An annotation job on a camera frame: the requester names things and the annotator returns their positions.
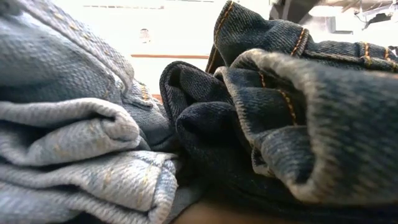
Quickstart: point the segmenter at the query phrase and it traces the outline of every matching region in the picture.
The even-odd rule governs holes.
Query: jeans
[[[126,58],[51,1],[1,0],[0,223],[171,220],[199,194],[177,190],[163,110]]]
[[[160,91],[193,163],[241,204],[305,223],[394,223],[397,62],[227,2],[207,72],[174,62]]]

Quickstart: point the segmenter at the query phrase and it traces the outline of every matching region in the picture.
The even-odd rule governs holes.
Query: denim pile
[[[167,224],[207,183],[304,223],[397,223],[398,58],[228,1],[160,78],[50,0],[0,0],[0,223]]]

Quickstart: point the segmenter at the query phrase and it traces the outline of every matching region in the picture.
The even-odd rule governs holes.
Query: light
[[[333,17],[341,14],[341,6],[315,6],[310,12],[308,12],[313,17]]]

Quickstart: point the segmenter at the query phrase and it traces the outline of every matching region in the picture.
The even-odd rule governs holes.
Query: light blue denim
[[[129,61],[59,7],[0,0],[0,223],[172,219],[180,163],[162,110]]]

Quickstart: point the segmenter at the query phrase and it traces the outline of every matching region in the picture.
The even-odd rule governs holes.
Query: dark blue denim
[[[185,152],[239,203],[305,223],[395,223],[397,62],[227,2],[207,73],[171,63],[160,92]]]

